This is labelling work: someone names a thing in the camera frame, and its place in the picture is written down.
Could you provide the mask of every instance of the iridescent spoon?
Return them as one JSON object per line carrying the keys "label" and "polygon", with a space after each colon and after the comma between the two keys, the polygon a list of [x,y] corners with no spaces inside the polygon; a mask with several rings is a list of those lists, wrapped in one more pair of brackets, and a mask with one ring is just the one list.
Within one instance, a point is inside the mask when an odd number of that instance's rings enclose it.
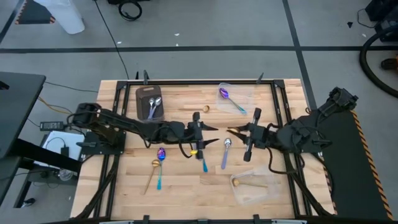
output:
{"label": "iridescent spoon", "polygon": [[229,97],[228,91],[226,91],[226,89],[220,88],[218,91],[220,92],[220,95],[221,95],[224,99],[230,100],[230,102],[232,102],[232,103],[238,108],[238,110],[240,110],[240,112],[241,112],[242,114],[247,114],[247,112],[246,112],[242,107],[240,107],[239,105],[237,105],[237,104]]}
{"label": "iridescent spoon", "polygon": [[160,147],[157,151],[157,158],[160,160],[160,171],[159,177],[157,178],[157,190],[162,190],[162,161],[166,158],[166,150],[163,147]]}

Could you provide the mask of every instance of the clear plastic container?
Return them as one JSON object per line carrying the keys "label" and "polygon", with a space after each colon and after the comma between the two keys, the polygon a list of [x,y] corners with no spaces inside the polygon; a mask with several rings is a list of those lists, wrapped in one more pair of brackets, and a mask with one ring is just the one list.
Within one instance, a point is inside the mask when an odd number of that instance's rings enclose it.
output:
{"label": "clear plastic container", "polygon": [[242,114],[242,112],[230,100],[221,96],[220,88],[224,88],[228,92],[228,97],[246,111],[254,108],[253,86],[239,86],[220,83],[216,94],[216,106],[218,110],[233,114]]}
{"label": "clear plastic container", "polygon": [[231,176],[231,186],[236,201],[240,205],[263,202],[275,199],[280,195],[281,183],[275,180],[267,166]]}

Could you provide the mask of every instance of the black cable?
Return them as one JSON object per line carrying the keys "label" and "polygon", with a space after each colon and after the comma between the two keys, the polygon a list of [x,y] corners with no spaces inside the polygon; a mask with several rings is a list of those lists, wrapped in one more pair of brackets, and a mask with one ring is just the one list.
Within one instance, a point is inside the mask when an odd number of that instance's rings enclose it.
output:
{"label": "black cable", "polygon": [[300,167],[298,167],[298,168],[296,168],[296,169],[293,169],[293,170],[287,170],[287,171],[274,170],[274,169],[272,168],[272,161],[273,161],[273,158],[274,158],[273,155],[272,155],[272,151],[271,151],[271,149],[270,149],[269,147],[266,147],[266,149],[268,149],[268,151],[269,151],[268,169],[269,169],[271,172],[275,173],[275,174],[294,174],[294,173],[297,173],[297,172],[299,171],[299,169],[303,169],[304,166],[305,166],[304,159],[303,159],[303,157],[300,156],[299,158],[300,158],[300,160],[301,160],[301,162],[302,162],[302,164],[301,164]]}
{"label": "black cable", "polygon": [[[137,15],[137,16],[130,16],[127,12],[124,12],[124,11],[123,11],[123,6],[124,6],[125,4],[128,4],[128,3],[131,3],[131,4],[135,5],[135,6],[138,8],[139,12],[138,12],[138,15]],[[122,2],[119,4],[119,14],[120,14],[120,16],[122,16],[123,19],[125,19],[125,20],[127,20],[127,21],[136,21],[136,20],[137,20],[138,18],[140,18],[141,15],[142,15],[142,8],[141,8],[141,6],[138,4],[138,2],[136,2],[136,1],[133,1],[133,0],[124,0],[124,1],[122,1]]]}
{"label": "black cable", "polygon": [[97,1],[94,1],[94,3],[95,3],[95,5],[97,6],[98,12],[99,12],[99,14],[100,14],[102,20],[104,21],[104,24],[105,24],[105,26],[106,26],[106,29],[108,30],[108,32],[109,32],[109,34],[110,34],[110,36],[111,36],[111,38],[112,38],[114,47],[115,47],[115,49],[116,49],[116,51],[117,51],[117,53],[118,53],[118,55],[119,55],[120,61],[122,61],[122,64],[123,64],[123,67],[124,67],[124,71],[126,72],[127,79],[129,80],[129,79],[130,79],[129,73],[127,72],[127,68],[126,68],[126,65],[124,64],[123,58],[122,58],[122,56],[120,55],[118,46],[116,45],[116,41],[114,40],[113,35],[112,35],[112,33],[111,33],[111,31],[110,31],[110,29],[109,29],[107,23],[105,22],[104,16],[102,15],[102,12],[101,12],[101,10],[100,10],[100,7],[98,6]]}
{"label": "black cable", "polygon": [[180,148],[181,153],[184,155],[185,158],[189,159],[192,157],[192,155],[188,156],[187,153],[185,153],[184,148],[182,147],[182,144],[180,142],[178,143],[178,147]]}
{"label": "black cable", "polygon": [[98,93],[98,91],[94,91],[94,90],[80,90],[80,89],[72,88],[72,87],[69,87],[69,86],[59,85],[59,84],[50,83],[50,82],[44,82],[44,83],[47,83],[47,84],[50,84],[50,85],[55,85],[55,86],[60,86],[60,87],[64,87],[64,88],[68,88],[68,89],[76,90],[76,91]]}
{"label": "black cable", "polygon": [[80,128],[80,130],[77,130],[77,129],[75,129],[75,128],[70,127],[69,130],[77,131],[77,132],[79,132],[80,134],[82,134],[84,137],[86,137],[86,134],[81,130],[81,128]]}
{"label": "black cable", "polygon": [[24,175],[24,174],[34,174],[34,173],[37,173],[37,172],[43,172],[43,171],[46,171],[46,170],[40,170],[40,171],[34,171],[34,172],[25,172],[25,173],[20,173],[20,174],[16,174],[16,175],[13,175],[13,176],[9,176],[9,177],[2,178],[2,179],[0,179],[0,181],[2,181],[2,180],[7,180],[7,179],[10,179],[10,178],[16,177],[16,176],[18,176],[18,175]]}
{"label": "black cable", "polygon": [[50,140],[47,142],[47,144],[45,145],[44,148],[47,149],[47,146],[49,145],[49,143],[52,142],[54,139],[61,139],[61,140],[63,141],[63,146],[64,146],[64,147],[67,146],[67,144],[65,143],[65,140],[63,140],[63,139],[60,138],[60,137],[55,137],[55,138],[50,139]]}
{"label": "black cable", "polygon": [[379,22],[377,22],[374,26],[368,26],[368,25],[366,25],[366,24],[361,23],[361,22],[359,21],[359,12],[361,12],[362,10],[365,10],[365,9],[360,9],[360,10],[358,10],[358,12],[356,12],[356,21],[358,22],[359,25],[362,25],[362,26],[365,26],[365,27],[367,27],[367,28],[373,29],[373,28],[375,28],[377,25],[379,25],[379,24],[382,22],[382,21],[379,21]]}
{"label": "black cable", "polygon": [[365,42],[363,47],[361,48],[361,52],[359,53],[359,64],[361,65],[362,71],[365,73],[365,75],[381,90],[385,91],[386,93],[390,94],[391,96],[394,96],[398,98],[398,91],[391,88],[389,85],[385,84],[383,81],[381,81],[371,70],[371,68],[368,65],[368,61],[366,60],[366,54],[368,52],[368,49],[370,46],[375,42],[378,38],[390,33],[390,32],[398,32],[398,25],[396,26],[391,26],[386,29],[383,29],[382,31],[374,34],[369,40]]}
{"label": "black cable", "polygon": [[36,126],[36,127],[40,127],[38,124],[35,124],[33,121],[31,121],[29,118],[27,119],[28,121],[30,121],[34,126]]}

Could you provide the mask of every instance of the small gold object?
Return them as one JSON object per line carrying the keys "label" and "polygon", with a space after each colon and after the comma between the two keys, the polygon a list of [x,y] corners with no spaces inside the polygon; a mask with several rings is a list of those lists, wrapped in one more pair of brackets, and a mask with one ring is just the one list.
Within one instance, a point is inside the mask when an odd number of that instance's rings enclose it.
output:
{"label": "small gold object", "polygon": [[147,185],[145,186],[143,195],[145,195],[145,193],[147,192],[148,186],[149,186],[149,183],[150,183],[150,180],[152,179],[152,176],[154,175],[155,168],[158,167],[158,166],[160,166],[160,161],[159,161],[158,159],[154,159],[154,160],[152,161],[152,167],[153,167],[153,169],[152,169],[152,172],[150,173],[150,176],[149,176]]}
{"label": "small gold object", "polygon": [[207,113],[210,110],[209,105],[205,105],[203,108],[180,108],[179,110],[188,110],[188,111],[198,111],[202,110],[203,112]]}
{"label": "small gold object", "polygon": [[234,187],[237,187],[239,184],[250,185],[250,186],[254,186],[254,187],[265,187],[265,188],[268,187],[266,185],[261,185],[261,184],[252,184],[252,183],[247,183],[247,182],[241,182],[237,178],[232,179],[232,185],[234,185]]}

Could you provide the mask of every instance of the spoon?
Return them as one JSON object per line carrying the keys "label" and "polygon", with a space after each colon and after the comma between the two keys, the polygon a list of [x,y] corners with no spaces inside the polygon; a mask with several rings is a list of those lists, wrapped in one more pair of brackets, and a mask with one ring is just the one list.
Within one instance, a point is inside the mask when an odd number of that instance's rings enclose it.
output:
{"label": "spoon", "polygon": [[231,146],[232,141],[230,138],[225,139],[224,145],[225,145],[225,151],[224,151],[224,157],[223,157],[223,162],[221,163],[221,169],[225,169],[226,166],[226,158],[228,156],[228,149]]}
{"label": "spoon", "polygon": [[226,91],[226,89],[220,88],[218,91],[220,92],[220,95],[221,95],[224,99],[230,100],[230,102],[232,102],[232,103],[238,108],[238,110],[240,110],[240,112],[241,112],[242,114],[247,114],[247,112],[246,112],[242,107],[240,107],[239,105],[237,105],[237,104],[229,97],[228,91]]}
{"label": "spoon", "polygon": [[152,167],[153,167],[153,169],[152,169],[152,172],[150,173],[150,176],[149,176],[147,185],[145,186],[143,195],[145,195],[145,193],[147,192],[148,186],[149,186],[149,183],[150,183],[150,180],[152,179],[152,176],[154,175],[155,168],[158,167],[158,166],[160,166],[160,161],[159,161],[158,159],[154,159],[154,160],[152,161]]}
{"label": "spoon", "polygon": [[202,161],[203,161],[203,171],[204,171],[204,172],[208,172],[208,169],[207,169],[207,166],[206,166],[205,158],[203,158]]}
{"label": "spoon", "polygon": [[162,190],[162,161],[166,158],[166,150],[160,147],[157,151],[157,158],[160,160],[159,177],[157,178],[157,190]]}
{"label": "spoon", "polygon": [[149,105],[150,105],[149,114],[152,113],[152,105],[153,105],[154,103],[155,103],[155,99],[153,99],[153,98],[149,99]]}
{"label": "spoon", "polygon": [[268,186],[266,186],[266,185],[241,182],[237,178],[233,178],[232,179],[232,185],[234,185],[234,187],[237,187],[239,184],[250,185],[250,186],[254,186],[254,187],[265,187],[265,188],[268,188]]}
{"label": "spoon", "polygon": [[161,103],[162,103],[162,97],[156,98],[154,109],[149,113],[148,119],[152,119],[152,117],[154,116],[156,107],[159,106]]}
{"label": "spoon", "polygon": [[197,111],[197,110],[202,110],[203,112],[207,113],[210,110],[209,105],[205,105],[203,108],[198,109],[198,108],[180,108],[179,110],[189,110],[189,111]]}

